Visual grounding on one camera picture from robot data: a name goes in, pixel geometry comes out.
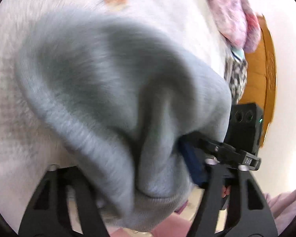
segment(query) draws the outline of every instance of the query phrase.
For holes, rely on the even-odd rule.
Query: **gray cloth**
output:
[[[133,20],[67,8],[42,17],[16,63],[33,112],[62,138],[104,197],[106,222],[149,231],[187,199],[177,139],[223,141],[223,78],[165,35]]]

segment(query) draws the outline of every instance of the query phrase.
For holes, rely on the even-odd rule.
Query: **white wall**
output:
[[[274,121],[259,156],[255,172],[264,192],[277,195],[296,188],[296,3],[294,0],[249,0],[264,14],[277,63]]]

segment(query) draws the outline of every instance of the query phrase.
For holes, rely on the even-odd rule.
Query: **wooden headboard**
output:
[[[248,62],[247,85],[239,103],[258,104],[264,111],[263,146],[268,127],[273,120],[276,98],[276,61],[271,34],[263,16],[258,16],[261,26],[261,41],[254,53],[246,54]]]

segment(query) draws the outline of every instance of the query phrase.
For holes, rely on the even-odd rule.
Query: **white fabric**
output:
[[[0,212],[17,232],[48,164],[71,165],[61,142],[31,113],[14,80],[14,59],[29,26],[47,11],[76,5],[110,13],[103,0],[3,0],[0,4]],[[114,11],[168,34],[223,76],[226,44],[207,0],[127,0]]]

